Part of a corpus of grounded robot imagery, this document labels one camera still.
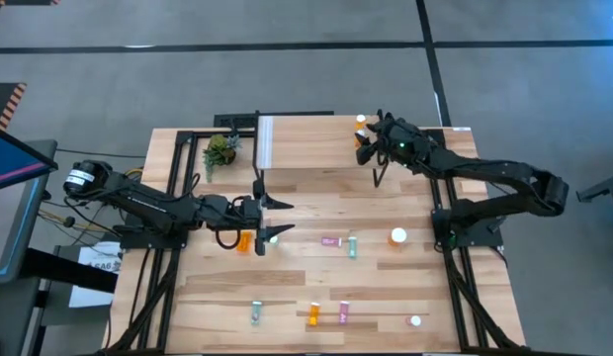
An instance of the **monitor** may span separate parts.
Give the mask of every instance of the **monitor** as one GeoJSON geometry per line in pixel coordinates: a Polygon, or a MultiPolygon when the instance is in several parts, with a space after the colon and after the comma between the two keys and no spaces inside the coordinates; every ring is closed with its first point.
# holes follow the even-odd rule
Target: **monitor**
{"type": "Polygon", "coordinates": [[[54,161],[0,130],[0,189],[56,169],[54,161]]]}

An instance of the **small bottle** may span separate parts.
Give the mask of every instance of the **small bottle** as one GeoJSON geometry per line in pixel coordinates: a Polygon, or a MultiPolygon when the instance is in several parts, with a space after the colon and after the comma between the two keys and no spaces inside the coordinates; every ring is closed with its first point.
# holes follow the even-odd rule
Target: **small bottle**
{"type": "MultiPolygon", "coordinates": [[[[363,137],[365,137],[366,136],[366,132],[364,132],[365,126],[366,126],[366,117],[364,115],[358,115],[357,121],[355,122],[355,133],[360,134],[363,137]]],[[[359,142],[357,137],[355,137],[355,147],[359,147],[360,145],[361,143],[359,142]]]]}
{"type": "Polygon", "coordinates": [[[394,228],[388,237],[388,243],[390,246],[399,247],[401,246],[405,240],[407,239],[407,232],[404,229],[397,227],[394,228]]]}
{"type": "Polygon", "coordinates": [[[345,325],[348,322],[348,306],[350,303],[346,301],[339,302],[339,323],[345,325]]]}
{"type": "Polygon", "coordinates": [[[259,301],[254,301],[251,303],[251,324],[258,325],[260,322],[260,313],[263,309],[263,303],[259,301]]]}
{"type": "Polygon", "coordinates": [[[323,237],[322,246],[341,247],[342,238],[341,237],[323,237]]]}
{"type": "Polygon", "coordinates": [[[319,316],[319,303],[311,303],[310,312],[308,313],[308,325],[317,326],[318,316],[319,316]]]}
{"type": "Polygon", "coordinates": [[[236,245],[236,251],[241,253],[249,252],[249,242],[251,241],[251,231],[242,231],[240,233],[240,241],[236,245]]]}
{"type": "Polygon", "coordinates": [[[418,315],[414,315],[412,317],[407,317],[405,319],[405,323],[411,326],[420,326],[421,325],[421,317],[418,315]]]}
{"type": "Polygon", "coordinates": [[[348,257],[357,258],[357,237],[348,237],[348,257]]]}

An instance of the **succulent plant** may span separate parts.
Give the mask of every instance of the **succulent plant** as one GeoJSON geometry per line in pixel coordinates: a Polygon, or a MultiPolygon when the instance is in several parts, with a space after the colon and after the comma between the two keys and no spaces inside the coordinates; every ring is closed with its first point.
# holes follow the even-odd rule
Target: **succulent plant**
{"type": "Polygon", "coordinates": [[[215,166],[233,162],[238,148],[241,148],[238,135],[224,137],[222,134],[214,134],[210,137],[208,148],[204,149],[204,164],[206,165],[206,180],[208,183],[212,183],[215,166]]]}

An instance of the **concrete floor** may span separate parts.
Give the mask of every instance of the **concrete floor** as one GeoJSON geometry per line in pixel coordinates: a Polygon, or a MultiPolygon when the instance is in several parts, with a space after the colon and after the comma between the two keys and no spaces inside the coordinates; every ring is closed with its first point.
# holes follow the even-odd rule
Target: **concrete floor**
{"type": "MultiPolygon", "coordinates": [[[[613,39],[613,1],[425,0],[434,41],[613,39]]],[[[4,7],[0,47],[422,41],[411,0],[63,1],[4,7]]],[[[613,47],[437,49],[454,126],[484,158],[522,160],[574,190],[613,175],[613,47]]],[[[9,129],[64,148],[143,154],[156,127],[214,114],[392,111],[438,125],[425,50],[345,49],[0,55],[0,82],[28,90],[9,129]]],[[[59,153],[49,189],[85,156],[59,153]]],[[[141,160],[107,159],[123,170],[141,160]]],[[[103,223],[117,223],[104,212],[103,223]]],[[[32,245],[70,240],[37,226],[32,245]]],[[[538,350],[613,355],[613,203],[502,228],[517,307],[538,350]]],[[[105,320],[49,331],[44,355],[93,352],[105,320]]]]}

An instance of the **white bottle cap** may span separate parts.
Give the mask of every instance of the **white bottle cap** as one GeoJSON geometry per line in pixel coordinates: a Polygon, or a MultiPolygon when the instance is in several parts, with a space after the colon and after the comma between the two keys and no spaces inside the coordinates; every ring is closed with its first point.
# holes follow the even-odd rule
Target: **white bottle cap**
{"type": "Polygon", "coordinates": [[[409,323],[411,323],[414,326],[420,326],[421,325],[421,317],[418,315],[415,315],[413,317],[411,317],[409,319],[409,323]]]}
{"type": "Polygon", "coordinates": [[[407,239],[407,232],[400,227],[394,228],[391,238],[396,243],[403,243],[407,239]]]}

